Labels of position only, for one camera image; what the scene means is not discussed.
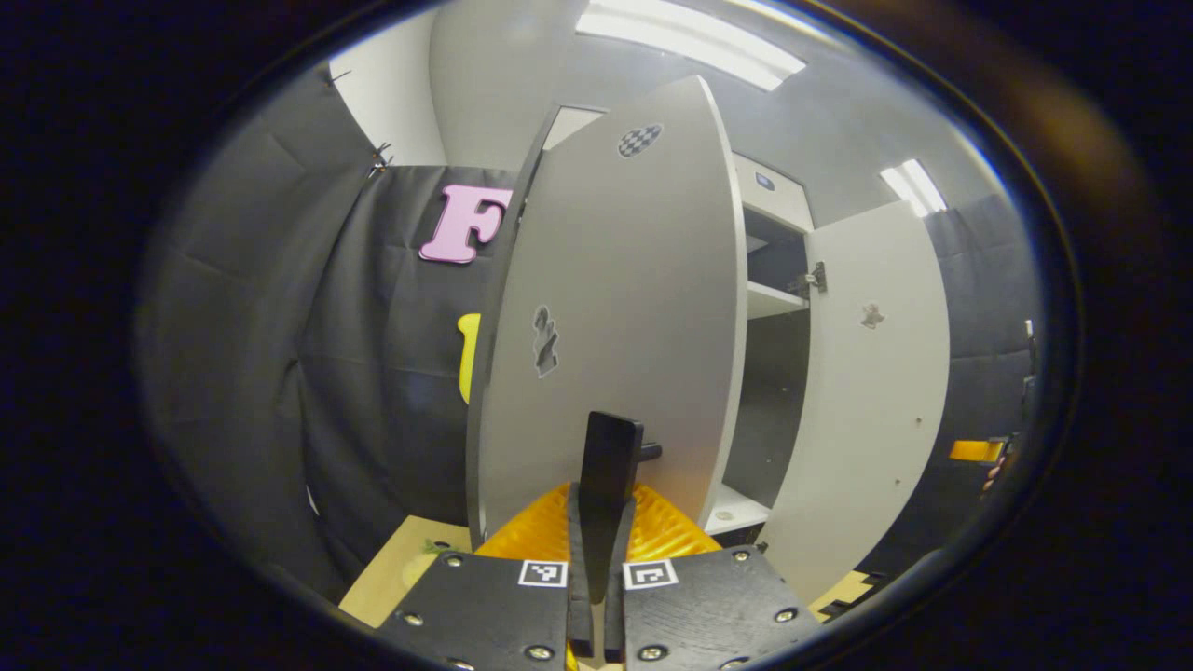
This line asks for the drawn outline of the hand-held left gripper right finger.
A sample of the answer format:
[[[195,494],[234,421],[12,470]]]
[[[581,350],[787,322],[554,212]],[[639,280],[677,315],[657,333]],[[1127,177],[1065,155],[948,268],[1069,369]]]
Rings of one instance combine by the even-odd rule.
[[[610,549],[604,659],[625,670],[730,670],[801,645],[820,618],[759,544],[718,544],[635,485]]]

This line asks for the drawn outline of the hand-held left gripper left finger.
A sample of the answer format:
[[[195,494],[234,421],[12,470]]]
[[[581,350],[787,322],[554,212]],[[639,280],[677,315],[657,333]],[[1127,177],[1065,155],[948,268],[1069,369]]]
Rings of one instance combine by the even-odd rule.
[[[456,670],[576,670],[594,652],[575,485],[540,495],[477,550],[444,550],[378,628]]]

